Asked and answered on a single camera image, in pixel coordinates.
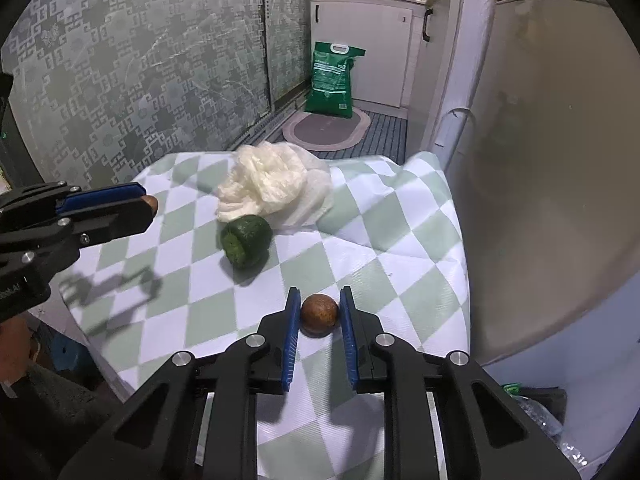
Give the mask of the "person's left hand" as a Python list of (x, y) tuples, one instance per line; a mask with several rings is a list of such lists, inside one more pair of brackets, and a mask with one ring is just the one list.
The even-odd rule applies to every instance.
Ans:
[(14, 316), (1, 324), (0, 332), (0, 380), (12, 385), (20, 380), (29, 367), (30, 338), (26, 318)]

